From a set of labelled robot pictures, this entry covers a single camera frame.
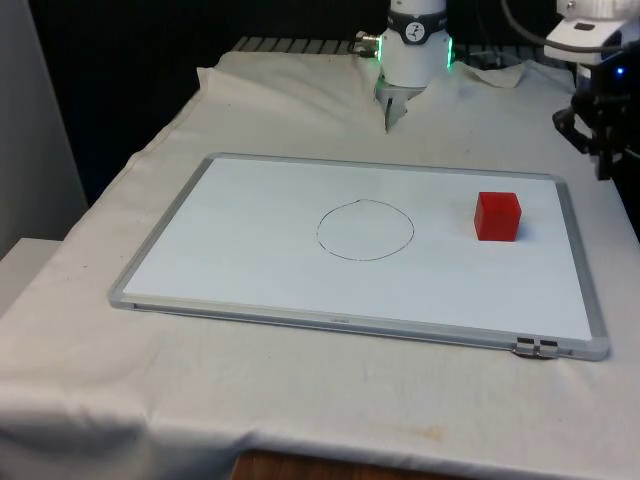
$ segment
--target green led light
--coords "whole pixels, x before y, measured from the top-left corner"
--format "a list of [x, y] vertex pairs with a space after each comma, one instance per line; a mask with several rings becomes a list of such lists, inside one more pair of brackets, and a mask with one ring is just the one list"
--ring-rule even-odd
[[449, 39], [449, 56], [447, 57], [447, 70], [451, 71], [451, 66], [453, 65], [454, 55], [453, 55], [453, 38]]
[[378, 37], [378, 50], [376, 51], [378, 62], [382, 63], [382, 35]]

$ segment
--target table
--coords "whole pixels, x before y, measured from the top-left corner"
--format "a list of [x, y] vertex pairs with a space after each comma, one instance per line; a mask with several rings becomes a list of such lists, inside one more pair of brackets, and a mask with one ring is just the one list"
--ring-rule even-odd
[[248, 452], [236, 460], [231, 480], [464, 480], [272, 452]]
[[[568, 73], [456, 65], [390, 133], [375, 63], [233, 53], [136, 154], [0, 321], [0, 472], [211, 478], [251, 449], [472, 478], [640, 477], [640, 250], [553, 130]], [[112, 309], [107, 291], [213, 151], [552, 173], [613, 345], [602, 363]]]

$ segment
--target red cube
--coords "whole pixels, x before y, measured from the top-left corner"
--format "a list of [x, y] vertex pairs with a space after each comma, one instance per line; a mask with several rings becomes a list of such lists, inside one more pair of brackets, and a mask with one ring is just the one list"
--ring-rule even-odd
[[478, 240], [515, 242], [521, 216], [522, 209], [515, 193], [480, 193], [474, 220]]

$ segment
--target black cable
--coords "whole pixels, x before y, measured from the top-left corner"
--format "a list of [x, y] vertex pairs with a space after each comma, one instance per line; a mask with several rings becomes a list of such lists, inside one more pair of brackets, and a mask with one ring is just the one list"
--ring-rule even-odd
[[493, 52], [493, 56], [495, 57], [496, 62], [500, 63], [500, 58], [498, 56], [498, 50], [495, 45], [491, 41], [491, 37], [489, 36], [489, 32], [485, 27], [484, 20], [482, 18], [482, 12], [480, 10], [480, 0], [475, 0], [475, 10], [476, 10], [476, 20], [478, 21], [478, 27], [480, 27], [480, 33], [484, 39], [485, 45], [489, 50]]
[[562, 50], [564, 52], [571, 53], [619, 53], [624, 50], [629, 50], [631, 48], [637, 47], [640, 45], [640, 42], [630, 42], [626, 45], [622, 46], [612, 46], [612, 47], [576, 47], [573, 45], [566, 45], [564, 43], [554, 42], [553, 40], [549, 40], [546, 38], [539, 37], [538, 35], [531, 33], [529, 30], [524, 28], [522, 25], [518, 23], [518, 21], [513, 17], [511, 13], [511, 9], [509, 8], [509, 4], [507, 0], [501, 0], [502, 11], [504, 12], [505, 17], [507, 17], [507, 21], [509, 25], [518, 32], [521, 36], [526, 38], [532, 43], [537, 45], [543, 45], [551, 48], [555, 48], [557, 50]]

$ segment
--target whiteboard clip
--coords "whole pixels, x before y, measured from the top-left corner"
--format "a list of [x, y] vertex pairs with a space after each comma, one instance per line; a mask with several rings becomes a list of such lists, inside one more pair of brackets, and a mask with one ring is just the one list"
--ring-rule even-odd
[[540, 340], [538, 343], [533, 338], [518, 337], [512, 351], [521, 358], [552, 360], [558, 358], [558, 342]]

